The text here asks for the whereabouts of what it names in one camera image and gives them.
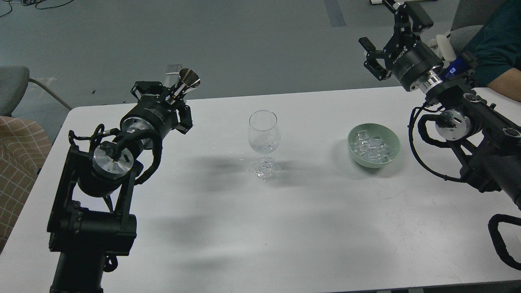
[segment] cable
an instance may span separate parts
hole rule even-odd
[[[34,5],[34,7],[38,10],[44,10],[44,9],[50,9],[50,8],[56,8],[56,7],[62,7],[62,6],[65,6],[69,3],[71,3],[72,1],[74,0],[70,0],[69,2],[66,2],[66,3],[63,3],[61,5],[57,5],[57,6],[50,6],[50,7],[44,7],[44,8],[39,8],[38,7],[38,4],[41,4],[42,2],[45,2],[47,0],[20,0],[20,2],[14,2],[14,4],[21,4],[23,6],[31,6],[31,5]],[[2,15],[0,15],[0,17],[2,16],[6,16],[8,14],[10,14],[13,10],[13,6],[11,5],[11,3],[13,2],[13,0],[2,0],[3,3],[8,3],[9,4],[9,11],[7,13],[4,13]]]
[[[10,14],[10,13],[11,13],[11,11],[13,10],[13,6],[11,5],[11,1],[2,1],[2,2],[4,2],[4,3],[8,3],[8,4],[9,4],[9,8],[10,8],[10,9],[9,9],[9,11],[8,11],[8,12],[6,12],[6,13],[4,13],[4,14],[0,15],[0,17],[2,17],[2,16],[6,16],[6,15]]]
[[[43,83],[35,80],[35,79],[32,79],[32,78],[29,78],[29,81],[32,82],[32,83],[36,83],[37,85],[39,85],[42,89],[44,89],[46,92],[48,92],[51,96],[53,96],[53,98],[55,98],[58,102],[60,102],[60,104],[62,104],[63,106],[65,106],[65,108],[69,109],[69,110],[72,110],[72,107],[69,106],[69,104],[65,103],[64,100],[62,100],[60,97],[58,97],[57,94],[55,94],[53,91],[51,91],[50,88],[48,88],[46,85],[44,85]]]
[[[432,170],[431,168],[429,168],[420,158],[420,156],[418,155],[418,152],[416,152],[416,148],[414,147],[414,142],[413,142],[413,129],[414,129],[414,125],[416,124],[416,121],[418,119],[418,116],[420,116],[420,113],[423,111],[423,110],[426,110],[428,112],[431,112],[431,113],[435,113],[437,112],[440,108],[438,108],[438,110],[436,111],[433,111],[433,110],[428,110],[428,109],[425,109],[427,107],[427,103],[423,104],[421,107],[415,107],[413,108],[413,111],[411,112],[411,118],[409,120],[409,125],[407,126],[409,128],[409,145],[411,146],[411,151],[413,152],[413,156],[414,158],[416,159],[416,161],[427,171],[431,172],[432,174],[442,178],[443,180],[446,180],[446,181],[453,181],[453,182],[464,182],[463,180],[461,180],[460,178],[456,178],[456,177],[451,177],[451,176],[448,176],[448,175],[444,175],[444,174],[441,174],[441,173],[438,173],[434,170]]]
[[[71,2],[74,1],[74,0],[70,0],[69,2],[63,3],[63,4],[58,5],[58,6],[51,6],[51,7],[38,8],[38,4],[40,4],[40,3],[42,3],[42,2],[45,2],[45,1],[47,1],[47,0],[42,0],[42,1],[40,1],[40,2],[37,2],[34,6],[35,6],[36,9],[38,9],[38,10],[51,9],[51,8],[57,8],[57,7],[65,6],[65,5],[71,3]]]

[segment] gray chair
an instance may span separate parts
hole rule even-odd
[[[0,66],[0,116],[10,117],[22,100],[29,82],[36,83],[67,109],[72,107],[52,92],[41,82],[29,77],[29,69],[25,66]]]

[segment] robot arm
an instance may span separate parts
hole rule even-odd
[[[377,79],[394,75],[406,91],[421,89],[426,96],[423,106],[413,110],[409,124],[409,141],[415,158],[425,169],[444,180],[465,182],[480,192],[504,190],[521,209],[521,127],[496,112],[494,104],[487,105],[487,101],[472,90],[473,80],[467,74],[473,66],[472,56],[463,55],[442,71],[442,61],[420,39],[421,32],[432,26],[432,20],[418,3],[383,2],[394,14],[393,36],[382,51],[377,51],[368,38],[361,38],[359,42],[367,51],[364,66]],[[383,59],[385,66],[377,59]],[[437,111],[427,109],[436,104],[441,104]],[[412,134],[420,112],[424,110],[435,114],[419,119],[420,137],[431,145],[453,151],[462,165],[460,178],[431,170],[417,154]],[[426,127],[429,121],[436,124],[444,141],[429,136]],[[483,140],[475,146],[468,138],[478,132],[483,134]],[[521,224],[521,219],[513,221],[497,215],[489,224],[500,258],[521,270],[521,264],[509,256],[497,232],[499,222]]]
[[[130,214],[133,187],[157,170],[168,132],[177,129],[186,134],[192,127],[190,107],[183,98],[199,84],[197,74],[186,68],[171,88],[136,82],[131,93],[138,103],[121,119],[120,129],[104,131],[100,124],[90,137],[69,131],[70,148],[47,225],[49,249],[60,252],[50,292],[102,292],[103,272],[116,269],[116,256],[129,255],[137,227],[136,216]],[[102,142],[109,136],[115,137]],[[80,151],[75,140],[89,140],[89,151]],[[152,150],[154,158],[141,173],[143,165],[137,159],[143,150]],[[76,185],[89,196],[103,198],[109,212],[81,207],[72,199]],[[113,208],[110,195],[118,188]]]

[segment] black cable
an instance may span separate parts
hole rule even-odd
[[[4,14],[0,15],[0,17],[2,17],[2,16],[6,16],[6,15],[10,14],[11,11],[13,10],[13,6],[11,5],[11,0],[3,1],[3,2],[9,4],[9,8],[10,8],[10,10],[9,10],[7,13],[4,13]]]
[[[436,111],[433,111],[433,110],[428,110],[428,109],[425,109],[427,107],[427,103],[423,104],[421,107],[415,107],[413,108],[412,112],[411,112],[411,117],[409,119],[409,145],[411,146],[411,151],[413,152],[413,156],[414,158],[416,159],[416,161],[427,171],[431,172],[432,174],[442,178],[443,180],[446,180],[446,181],[453,181],[453,182],[464,182],[463,180],[461,180],[460,178],[456,178],[456,177],[451,177],[451,176],[448,176],[448,175],[444,175],[444,174],[441,174],[441,173],[438,173],[434,170],[432,170],[431,168],[429,168],[420,158],[420,156],[418,155],[418,152],[416,152],[416,148],[414,147],[414,142],[413,142],[413,129],[414,129],[414,125],[416,124],[416,121],[418,119],[418,116],[420,116],[420,113],[423,111],[423,110],[426,110],[428,112],[431,112],[431,113],[435,113],[437,112],[440,108],[438,108],[438,110]]]
[[[44,9],[51,9],[51,8],[62,7],[62,6],[65,6],[65,5],[69,4],[69,3],[71,3],[71,2],[74,1],[74,0],[70,0],[70,1],[67,2],[67,3],[63,3],[63,4],[61,4],[61,5],[57,5],[57,6],[38,8],[38,4],[40,4],[40,3],[42,3],[42,2],[45,2],[45,1],[47,1],[47,0],[42,0],[42,1],[40,1],[40,2],[37,2],[37,3],[34,5],[35,8],[38,9],[38,10],[44,10]]]

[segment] chair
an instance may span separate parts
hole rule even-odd
[[[36,83],[67,109],[72,107],[41,82],[29,77],[25,66],[0,66],[0,116],[10,117],[22,100],[29,82]]]
[[[50,150],[38,123],[0,116],[0,253]]]
[[[438,34],[431,47],[442,60],[452,62],[505,0],[460,0],[451,30]]]

